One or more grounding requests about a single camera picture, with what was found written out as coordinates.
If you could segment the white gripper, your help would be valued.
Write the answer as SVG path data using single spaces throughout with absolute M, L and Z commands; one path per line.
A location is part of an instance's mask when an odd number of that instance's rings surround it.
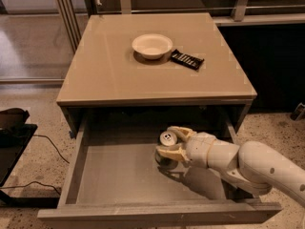
M 158 145 L 156 147 L 157 159 L 170 159 L 179 162 L 188 161 L 191 166 L 207 168 L 208 152 L 213 143 L 216 141 L 214 135 L 207 133 L 196 133 L 196 131 L 179 126 L 171 126 L 167 129 L 166 140 L 170 143 L 177 143 L 182 140 L 182 144 L 174 144 L 173 146 Z

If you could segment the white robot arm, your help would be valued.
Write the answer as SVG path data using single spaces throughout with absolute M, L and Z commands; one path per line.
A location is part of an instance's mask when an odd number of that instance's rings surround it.
M 159 160 L 215 170 L 234 187 L 257 196 L 276 188 L 305 206 L 305 170 L 264 143 L 247 141 L 237 145 L 179 126 L 169 127 L 159 141 Z

